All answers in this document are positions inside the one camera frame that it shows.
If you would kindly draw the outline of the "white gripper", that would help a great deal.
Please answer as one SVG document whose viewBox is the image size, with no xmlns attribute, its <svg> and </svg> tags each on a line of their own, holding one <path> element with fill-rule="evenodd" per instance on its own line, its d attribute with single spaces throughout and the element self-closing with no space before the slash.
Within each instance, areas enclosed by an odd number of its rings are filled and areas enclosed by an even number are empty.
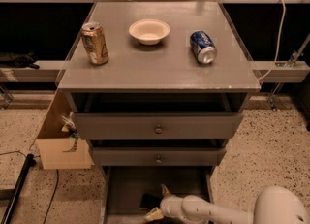
<svg viewBox="0 0 310 224">
<path fill-rule="evenodd" d="M 163 219 L 165 217 L 177 218 L 179 220 L 186 220 L 187 214 L 183 208 L 186 197 L 178 197 L 171 194 L 168 187 L 165 184 L 161 184 L 162 195 L 164 196 L 160 208 L 153 208 L 144 217 L 146 222 L 152 222 Z"/>
</svg>

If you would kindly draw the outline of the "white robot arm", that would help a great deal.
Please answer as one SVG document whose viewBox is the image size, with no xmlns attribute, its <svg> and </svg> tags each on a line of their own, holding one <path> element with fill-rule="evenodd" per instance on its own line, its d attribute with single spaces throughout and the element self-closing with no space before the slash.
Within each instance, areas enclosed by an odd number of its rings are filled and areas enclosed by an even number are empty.
<svg viewBox="0 0 310 224">
<path fill-rule="evenodd" d="M 162 184 L 162 197 L 144 194 L 140 208 L 146 209 L 146 222 L 172 218 L 183 224 L 310 224 L 303 202 L 285 187 L 268 186 L 258 195 L 252 211 L 210 203 L 196 195 L 172 194 Z"/>
</svg>

